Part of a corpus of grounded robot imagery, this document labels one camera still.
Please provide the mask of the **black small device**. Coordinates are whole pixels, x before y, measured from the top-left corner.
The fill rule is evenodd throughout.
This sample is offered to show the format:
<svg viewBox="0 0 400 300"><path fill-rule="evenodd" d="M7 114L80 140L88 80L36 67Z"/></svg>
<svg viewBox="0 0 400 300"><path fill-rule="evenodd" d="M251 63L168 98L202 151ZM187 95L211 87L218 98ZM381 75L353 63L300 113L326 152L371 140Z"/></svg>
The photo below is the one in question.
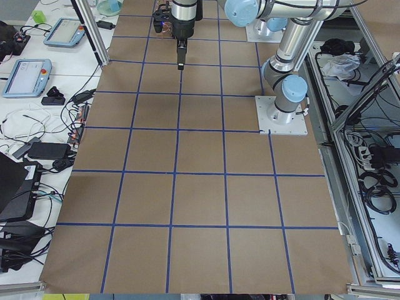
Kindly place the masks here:
<svg viewBox="0 0 400 300"><path fill-rule="evenodd" d="M56 86L53 86L41 99L41 104L43 106L63 106L65 101L64 94Z"/></svg>

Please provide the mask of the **black laptop computer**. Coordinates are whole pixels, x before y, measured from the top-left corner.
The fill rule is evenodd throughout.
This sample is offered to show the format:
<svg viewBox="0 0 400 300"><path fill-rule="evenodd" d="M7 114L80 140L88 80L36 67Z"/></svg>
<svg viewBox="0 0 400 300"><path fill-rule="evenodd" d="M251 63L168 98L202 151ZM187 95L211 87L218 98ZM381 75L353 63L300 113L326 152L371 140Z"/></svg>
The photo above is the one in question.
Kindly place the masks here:
<svg viewBox="0 0 400 300"><path fill-rule="evenodd" d="M41 168L37 161L15 162L1 154L1 222L24 221L32 217Z"/></svg>

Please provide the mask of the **blue teach pendant upper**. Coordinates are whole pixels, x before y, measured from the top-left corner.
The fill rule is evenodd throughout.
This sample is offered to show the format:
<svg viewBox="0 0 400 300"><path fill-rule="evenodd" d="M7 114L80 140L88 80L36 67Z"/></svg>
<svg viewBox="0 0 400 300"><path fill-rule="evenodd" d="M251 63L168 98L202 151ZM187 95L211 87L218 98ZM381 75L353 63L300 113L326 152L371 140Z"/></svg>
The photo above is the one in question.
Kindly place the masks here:
<svg viewBox="0 0 400 300"><path fill-rule="evenodd" d="M85 30L79 19L60 18L43 43L52 47L73 48L80 43L84 35Z"/></svg>

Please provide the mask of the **green glass bowl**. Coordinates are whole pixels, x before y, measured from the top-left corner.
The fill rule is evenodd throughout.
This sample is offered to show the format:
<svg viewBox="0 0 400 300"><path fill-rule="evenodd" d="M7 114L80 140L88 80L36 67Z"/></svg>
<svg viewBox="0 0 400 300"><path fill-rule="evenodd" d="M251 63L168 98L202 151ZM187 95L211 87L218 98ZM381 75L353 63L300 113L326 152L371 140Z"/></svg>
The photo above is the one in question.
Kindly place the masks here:
<svg viewBox="0 0 400 300"><path fill-rule="evenodd" d="M111 17L120 13L122 5L118 0L104 0L99 1L96 8L101 15Z"/></svg>

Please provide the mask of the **black power adapter brick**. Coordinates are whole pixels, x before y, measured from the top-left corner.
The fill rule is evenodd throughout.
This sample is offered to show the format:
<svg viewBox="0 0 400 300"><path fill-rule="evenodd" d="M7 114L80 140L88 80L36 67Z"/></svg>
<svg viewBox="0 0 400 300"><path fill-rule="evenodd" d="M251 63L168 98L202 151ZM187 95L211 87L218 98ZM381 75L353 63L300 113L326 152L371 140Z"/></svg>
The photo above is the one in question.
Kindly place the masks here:
<svg viewBox="0 0 400 300"><path fill-rule="evenodd" d="M56 160L65 158L70 150L69 144L34 142L27 152L27 156L32 159Z"/></svg>

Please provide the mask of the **aluminium frame post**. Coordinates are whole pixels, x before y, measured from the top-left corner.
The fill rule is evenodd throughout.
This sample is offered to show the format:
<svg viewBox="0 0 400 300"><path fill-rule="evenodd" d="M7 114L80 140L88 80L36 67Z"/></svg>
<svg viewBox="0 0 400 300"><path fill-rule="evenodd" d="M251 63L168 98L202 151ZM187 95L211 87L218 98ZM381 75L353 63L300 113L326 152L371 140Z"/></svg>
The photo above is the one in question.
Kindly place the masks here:
<svg viewBox="0 0 400 300"><path fill-rule="evenodd" d="M97 63L101 67L107 65L109 63L109 54L88 2L85 0L71 0L71 4L84 27Z"/></svg>

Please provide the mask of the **green cube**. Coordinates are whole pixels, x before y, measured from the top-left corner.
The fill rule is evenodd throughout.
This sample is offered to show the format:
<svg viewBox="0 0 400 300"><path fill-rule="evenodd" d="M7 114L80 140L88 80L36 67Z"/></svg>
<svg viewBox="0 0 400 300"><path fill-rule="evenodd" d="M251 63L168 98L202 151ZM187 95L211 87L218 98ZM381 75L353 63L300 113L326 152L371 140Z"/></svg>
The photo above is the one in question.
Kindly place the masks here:
<svg viewBox="0 0 400 300"><path fill-rule="evenodd" d="M36 24L45 23L46 17L41 10L34 10L31 14L32 19Z"/></svg>

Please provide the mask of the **blue teach pendant lower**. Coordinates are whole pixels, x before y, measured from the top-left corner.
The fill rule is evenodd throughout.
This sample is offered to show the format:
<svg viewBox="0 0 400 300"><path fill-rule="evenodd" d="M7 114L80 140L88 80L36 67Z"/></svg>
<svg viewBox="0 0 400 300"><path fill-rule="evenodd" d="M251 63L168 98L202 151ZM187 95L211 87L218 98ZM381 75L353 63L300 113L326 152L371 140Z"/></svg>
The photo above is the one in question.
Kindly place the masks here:
<svg viewBox="0 0 400 300"><path fill-rule="evenodd" d="M4 98L38 97L52 70L50 59L18 59L2 91Z"/></svg>

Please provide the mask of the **white crumpled cloth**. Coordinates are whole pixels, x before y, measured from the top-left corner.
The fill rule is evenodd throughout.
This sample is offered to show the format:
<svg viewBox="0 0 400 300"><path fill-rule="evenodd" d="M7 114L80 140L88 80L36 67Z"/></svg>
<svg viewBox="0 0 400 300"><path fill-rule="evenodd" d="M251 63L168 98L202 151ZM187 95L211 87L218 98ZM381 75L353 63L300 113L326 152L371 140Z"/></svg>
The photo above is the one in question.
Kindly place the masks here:
<svg viewBox="0 0 400 300"><path fill-rule="evenodd" d="M321 69L324 76L337 77L339 80L351 79L360 65L357 55L343 54L334 56Z"/></svg>

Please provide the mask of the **blue teach pendant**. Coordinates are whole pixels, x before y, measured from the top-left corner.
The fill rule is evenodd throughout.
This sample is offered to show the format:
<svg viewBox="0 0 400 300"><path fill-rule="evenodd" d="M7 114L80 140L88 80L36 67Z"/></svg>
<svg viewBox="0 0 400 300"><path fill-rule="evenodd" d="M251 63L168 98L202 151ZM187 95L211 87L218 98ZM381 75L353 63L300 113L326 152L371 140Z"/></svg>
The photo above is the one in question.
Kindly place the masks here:
<svg viewBox="0 0 400 300"><path fill-rule="evenodd" d="M52 70L50 59L18 59L2 91L4 98L38 97Z"/></svg>
<svg viewBox="0 0 400 300"><path fill-rule="evenodd" d="M79 19L60 18L43 43L52 47L73 48L80 43L84 35L85 30Z"/></svg>

